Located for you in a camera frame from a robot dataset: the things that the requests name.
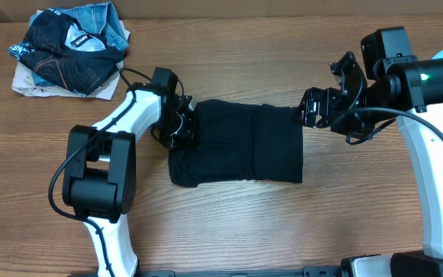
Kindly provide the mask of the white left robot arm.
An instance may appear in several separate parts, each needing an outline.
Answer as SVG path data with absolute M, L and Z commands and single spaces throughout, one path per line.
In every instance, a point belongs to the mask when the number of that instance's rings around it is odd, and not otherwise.
M 167 149 L 193 143 L 193 97 L 170 69 L 155 68 L 146 82 L 128 85 L 125 100 L 92 126 L 77 125 L 68 137 L 62 199 L 82 222 L 98 260 L 96 276 L 139 276 L 128 227 L 137 187 L 136 144 L 145 132 Z

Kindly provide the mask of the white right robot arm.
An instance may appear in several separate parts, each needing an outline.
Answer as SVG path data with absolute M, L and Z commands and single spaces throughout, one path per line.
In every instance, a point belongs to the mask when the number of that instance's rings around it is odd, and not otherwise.
M 346 53 L 331 64 L 337 88 L 308 89 L 295 121 L 328 128 L 350 145 L 396 124 L 410 155 L 423 221 L 422 247 L 360 255 L 338 266 L 307 267 L 306 276 L 443 276 L 443 58 L 420 60 L 403 27 L 361 40 L 362 61 Z

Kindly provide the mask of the black t-shirt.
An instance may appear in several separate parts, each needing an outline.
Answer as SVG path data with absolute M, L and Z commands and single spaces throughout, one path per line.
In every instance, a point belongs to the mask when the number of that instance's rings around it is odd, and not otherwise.
M 303 132 L 293 120 L 294 108 L 211 99 L 199 102 L 196 112 L 193 144 L 169 152 L 169 175 L 176 185 L 302 182 Z

